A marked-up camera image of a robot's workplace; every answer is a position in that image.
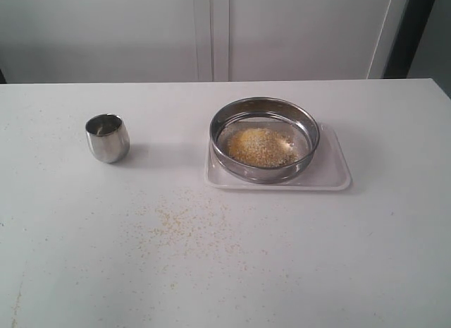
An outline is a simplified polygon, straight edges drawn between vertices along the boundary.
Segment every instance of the cabinet door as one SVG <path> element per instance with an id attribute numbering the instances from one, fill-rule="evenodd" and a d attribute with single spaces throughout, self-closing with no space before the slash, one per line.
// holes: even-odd
<path id="1" fill-rule="evenodd" d="M 367 78 L 373 58 L 382 68 L 388 58 L 405 1 L 230 0 L 229 79 Z"/>
<path id="2" fill-rule="evenodd" d="M 210 80 L 209 0 L 0 0 L 0 68 L 10 83 Z"/>

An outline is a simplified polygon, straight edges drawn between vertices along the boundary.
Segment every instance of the white table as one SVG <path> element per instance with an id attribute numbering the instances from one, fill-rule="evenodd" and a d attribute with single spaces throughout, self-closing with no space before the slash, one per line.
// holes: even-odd
<path id="1" fill-rule="evenodd" d="M 211 117 L 253 95 L 331 125 L 353 186 L 207 187 Z M 450 327 L 450 127 L 432 80 L 1 86 L 0 327 Z"/>

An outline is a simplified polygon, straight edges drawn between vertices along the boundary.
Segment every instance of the stainless steel cup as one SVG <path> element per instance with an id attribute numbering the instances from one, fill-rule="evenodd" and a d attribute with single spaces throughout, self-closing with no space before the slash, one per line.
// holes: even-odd
<path id="1" fill-rule="evenodd" d="M 86 123 L 91 153 L 108 164 L 119 161 L 130 150 L 130 139 L 122 119 L 114 114 L 95 116 Z"/>

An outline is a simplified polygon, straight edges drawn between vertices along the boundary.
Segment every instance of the plastic tray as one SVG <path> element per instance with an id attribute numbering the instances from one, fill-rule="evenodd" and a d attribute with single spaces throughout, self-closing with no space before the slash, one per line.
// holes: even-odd
<path id="1" fill-rule="evenodd" d="M 213 155 L 210 143 L 205 160 L 205 181 L 222 189 L 245 190 L 344 190 L 351 184 L 351 174 L 337 135 L 330 126 L 319 124 L 321 138 L 310 165 L 299 176 L 271 185 L 241 180 L 226 171 Z"/>

